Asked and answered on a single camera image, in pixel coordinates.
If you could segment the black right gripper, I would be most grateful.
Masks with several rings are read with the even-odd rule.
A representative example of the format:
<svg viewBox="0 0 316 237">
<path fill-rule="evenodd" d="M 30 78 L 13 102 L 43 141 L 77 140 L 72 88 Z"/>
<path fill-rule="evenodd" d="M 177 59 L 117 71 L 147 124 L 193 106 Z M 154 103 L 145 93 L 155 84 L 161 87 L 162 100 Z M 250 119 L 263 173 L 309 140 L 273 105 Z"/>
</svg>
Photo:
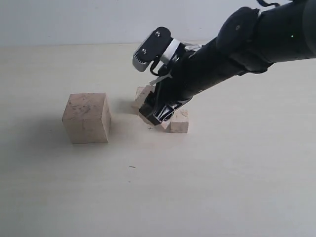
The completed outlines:
<svg viewBox="0 0 316 237">
<path fill-rule="evenodd" d="M 222 53 L 214 41 L 197 51 L 186 50 L 180 43 L 158 71 L 160 76 L 167 77 L 157 83 L 154 92 L 146 92 L 139 113 L 154 126 L 162 124 L 193 96 L 246 72 L 242 64 Z"/>
</svg>

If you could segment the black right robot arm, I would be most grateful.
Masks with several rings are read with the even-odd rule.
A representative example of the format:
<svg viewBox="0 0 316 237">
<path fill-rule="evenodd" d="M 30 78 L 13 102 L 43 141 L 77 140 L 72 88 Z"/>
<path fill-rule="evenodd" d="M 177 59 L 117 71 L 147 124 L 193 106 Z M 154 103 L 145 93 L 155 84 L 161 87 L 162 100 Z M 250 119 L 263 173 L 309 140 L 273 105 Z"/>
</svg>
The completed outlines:
<svg viewBox="0 0 316 237">
<path fill-rule="evenodd" d="M 260 4 L 267 10 L 239 8 L 204 45 L 176 40 L 164 26 L 154 29 L 133 55 L 138 71 L 150 69 L 156 76 L 139 115 L 157 126 L 195 95 L 227 79 L 262 74 L 279 62 L 314 59 L 316 2 Z"/>
</svg>

